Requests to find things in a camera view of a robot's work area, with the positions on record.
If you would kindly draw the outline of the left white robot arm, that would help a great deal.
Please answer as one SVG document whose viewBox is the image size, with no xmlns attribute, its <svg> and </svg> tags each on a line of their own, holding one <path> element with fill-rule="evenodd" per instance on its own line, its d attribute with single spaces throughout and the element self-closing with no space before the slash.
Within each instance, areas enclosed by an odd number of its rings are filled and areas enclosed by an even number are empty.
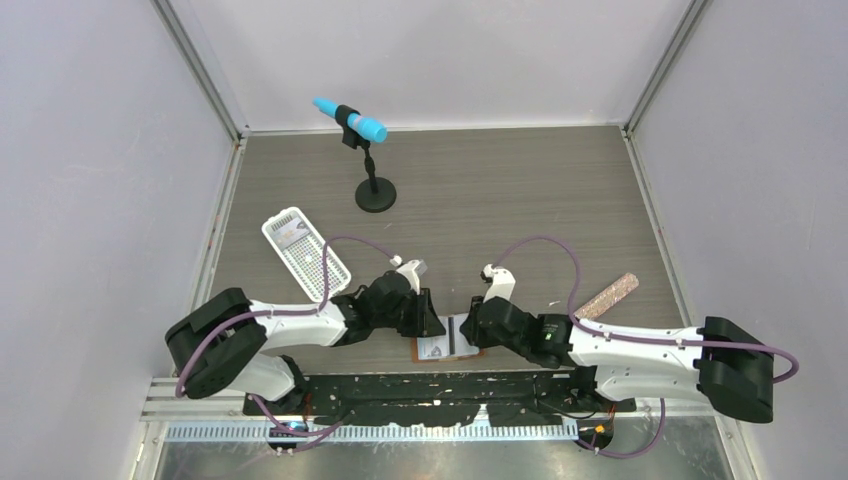
<svg viewBox="0 0 848 480">
<path fill-rule="evenodd" d="M 377 329 L 404 338 L 446 332 L 429 290 L 397 271 L 318 304 L 264 303 L 248 299 L 240 288 L 228 288 L 165 334 L 178 371 L 175 395 L 203 399 L 233 389 L 293 414 L 305 405 L 307 389 L 295 361 L 280 349 L 348 346 Z"/>
</svg>

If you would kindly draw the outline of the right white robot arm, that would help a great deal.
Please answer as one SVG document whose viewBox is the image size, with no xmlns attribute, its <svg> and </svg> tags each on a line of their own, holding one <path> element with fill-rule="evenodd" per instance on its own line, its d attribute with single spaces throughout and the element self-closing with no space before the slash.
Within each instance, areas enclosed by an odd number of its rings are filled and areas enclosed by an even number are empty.
<svg viewBox="0 0 848 480">
<path fill-rule="evenodd" d="M 774 355 L 723 317 L 708 316 L 700 327 L 622 327 L 475 297 L 460 331 L 471 345 L 504 347 L 543 368 L 591 371 L 570 385 L 584 410 L 645 397 L 702 402 L 749 423 L 774 419 Z"/>
</svg>

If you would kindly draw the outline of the brown leather card holder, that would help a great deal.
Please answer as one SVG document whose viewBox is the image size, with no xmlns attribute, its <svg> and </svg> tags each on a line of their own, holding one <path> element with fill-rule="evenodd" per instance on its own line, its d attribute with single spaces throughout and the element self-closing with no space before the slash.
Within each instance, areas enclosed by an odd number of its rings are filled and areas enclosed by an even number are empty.
<svg viewBox="0 0 848 480">
<path fill-rule="evenodd" d="M 412 342 L 412 360 L 414 362 L 445 362 L 480 357 L 484 352 L 472 346 L 460 332 L 460 326 L 468 314 L 441 316 L 439 318 L 446 330 L 445 335 L 415 338 Z"/>
</svg>

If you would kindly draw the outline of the silver striped credit card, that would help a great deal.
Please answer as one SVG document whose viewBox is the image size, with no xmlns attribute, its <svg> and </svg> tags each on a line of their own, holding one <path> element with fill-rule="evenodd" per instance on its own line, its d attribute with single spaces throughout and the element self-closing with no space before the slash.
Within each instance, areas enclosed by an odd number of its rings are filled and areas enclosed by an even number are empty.
<svg viewBox="0 0 848 480">
<path fill-rule="evenodd" d="M 481 353 L 481 350 L 471 345 L 465 335 L 460 331 L 460 327 L 465 323 L 467 318 L 467 313 L 440 318 L 446 330 L 446 335 L 440 342 L 440 348 L 444 358 L 466 358 L 477 356 Z"/>
</svg>

